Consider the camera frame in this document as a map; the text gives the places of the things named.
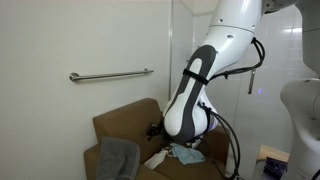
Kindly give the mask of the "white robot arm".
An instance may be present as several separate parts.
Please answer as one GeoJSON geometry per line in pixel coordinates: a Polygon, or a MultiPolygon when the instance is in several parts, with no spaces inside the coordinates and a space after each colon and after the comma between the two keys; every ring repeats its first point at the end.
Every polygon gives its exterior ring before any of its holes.
{"type": "MultiPolygon", "coordinates": [[[[219,0],[203,44],[192,54],[164,112],[164,132],[176,142],[191,142],[217,126],[220,116],[206,95],[208,83],[258,68],[230,69],[256,44],[263,15],[294,5],[302,15],[304,64],[320,74],[320,0],[219,0]]],[[[320,80],[286,84],[280,94],[294,128],[286,180],[319,180],[320,80]]]]}

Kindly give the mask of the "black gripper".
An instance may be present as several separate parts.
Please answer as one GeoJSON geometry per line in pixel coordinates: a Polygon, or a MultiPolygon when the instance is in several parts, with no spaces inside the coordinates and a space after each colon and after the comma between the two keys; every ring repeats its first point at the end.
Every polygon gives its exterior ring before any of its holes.
{"type": "Polygon", "coordinates": [[[148,140],[151,140],[154,136],[161,134],[161,127],[154,123],[151,123],[146,129],[146,137],[148,140]]]}

